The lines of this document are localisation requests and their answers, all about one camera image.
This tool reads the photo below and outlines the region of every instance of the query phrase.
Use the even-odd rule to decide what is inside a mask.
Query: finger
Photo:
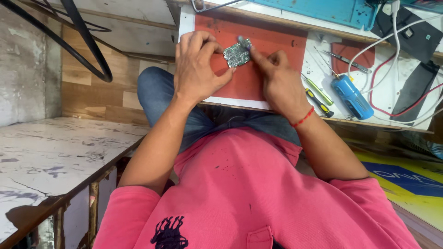
[[[278,50],[268,56],[268,60],[275,66],[287,66],[289,65],[288,56],[283,50]]]
[[[186,53],[189,47],[189,40],[194,32],[189,32],[180,36],[180,54]]]
[[[198,53],[204,42],[216,41],[217,39],[208,31],[195,31],[190,38],[188,50],[190,50],[192,53]]]
[[[177,61],[180,58],[180,45],[175,45],[175,61]]]
[[[237,70],[236,67],[231,67],[224,74],[217,78],[217,85],[219,86],[219,89],[232,80],[232,76],[234,75],[235,70]]]
[[[223,47],[217,42],[207,42],[200,50],[199,58],[204,62],[209,62],[213,53],[223,53]]]
[[[249,53],[251,54],[252,60],[258,64],[262,71],[268,71],[274,67],[274,65],[272,65],[272,63],[266,57],[264,57],[254,46],[251,47]]]

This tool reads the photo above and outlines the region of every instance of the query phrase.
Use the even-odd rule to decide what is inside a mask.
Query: yellow screwdriver
[[[334,115],[334,112],[329,110],[327,106],[320,102],[320,100],[317,99],[317,97],[314,95],[314,93],[312,93],[311,90],[309,90],[309,88],[305,88],[305,91],[308,98],[310,98],[320,108],[320,110],[326,117],[332,117]]]
[[[302,72],[300,72],[300,73],[303,75],[303,77],[305,77],[306,82],[322,96],[322,98],[325,100],[326,104],[328,104],[328,105],[334,104],[334,102],[328,96],[326,96],[312,80],[308,79],[308,77],[306,77]]]

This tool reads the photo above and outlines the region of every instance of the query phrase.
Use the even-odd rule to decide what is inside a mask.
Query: electronic chip
[[[252,44],[249,38],[242,40],[240,43],[234,44],[225,51],[223,51],[223,57],[228,62],[229,67],[236,67],[245,64],[249,61],[249,51],[247,47],[251,47]]]

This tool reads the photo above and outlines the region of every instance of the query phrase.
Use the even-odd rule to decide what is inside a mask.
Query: pink shirt
[[[94,249],[420,248],[376,179],[302,175],[301,149],[250,128],[210,134],[178,155],[162,197],[117,188]]]

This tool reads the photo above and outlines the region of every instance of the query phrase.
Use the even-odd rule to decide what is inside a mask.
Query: person
[[[152,129],[110,196],[94,249],[419,248],[376,179],[307,101],[285,52],[250,49],[277,113],[216,126],[196,104],[236,68],[210,67],[209,32],[181,36],[176,72],[149,67],[138,96]],[[303,147],[317,177],[295,165]],[[163,193],[172,168],[176,186]]]

